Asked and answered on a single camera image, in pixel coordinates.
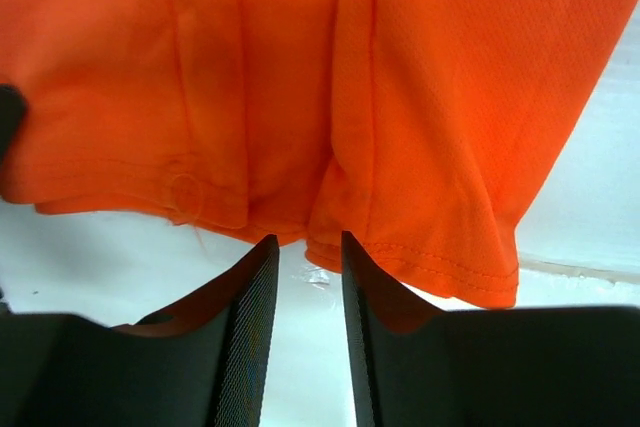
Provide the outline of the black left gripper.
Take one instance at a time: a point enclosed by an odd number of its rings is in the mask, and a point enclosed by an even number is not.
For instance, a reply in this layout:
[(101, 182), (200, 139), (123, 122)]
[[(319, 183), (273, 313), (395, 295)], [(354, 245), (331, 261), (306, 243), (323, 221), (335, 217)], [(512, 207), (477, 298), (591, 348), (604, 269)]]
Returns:
[(0, 88), (0, 161), (4, 162), (27, 112), (28, 103), (17, 87)]

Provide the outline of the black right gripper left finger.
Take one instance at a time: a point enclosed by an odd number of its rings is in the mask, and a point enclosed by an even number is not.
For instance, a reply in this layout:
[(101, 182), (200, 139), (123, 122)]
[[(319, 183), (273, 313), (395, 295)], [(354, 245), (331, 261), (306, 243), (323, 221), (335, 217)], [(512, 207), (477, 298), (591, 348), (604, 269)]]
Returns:
[(269, 235), (233, 267), (135, 324), (1, 318), (5, 426), (255, 426), (278, 284)]

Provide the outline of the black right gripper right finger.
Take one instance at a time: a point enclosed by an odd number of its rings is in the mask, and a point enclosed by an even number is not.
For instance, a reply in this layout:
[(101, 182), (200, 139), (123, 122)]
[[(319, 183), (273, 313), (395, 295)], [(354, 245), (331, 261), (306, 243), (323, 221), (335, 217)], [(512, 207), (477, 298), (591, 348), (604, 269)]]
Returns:
[(635, 426), (639, 311), (445, 311), (350, 233), (342, 290), (360, 426)]

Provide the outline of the orange t shirt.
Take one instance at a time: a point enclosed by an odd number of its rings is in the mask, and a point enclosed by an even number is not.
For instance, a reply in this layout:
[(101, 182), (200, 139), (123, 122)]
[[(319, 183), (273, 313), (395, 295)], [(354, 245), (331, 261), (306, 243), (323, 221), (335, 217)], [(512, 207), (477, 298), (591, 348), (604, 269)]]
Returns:
[(247, 242), (351, 231), (402, 282), (514, 304), (515, 230), (638, 0), (1, 0), (28, 112), (2, 197)]

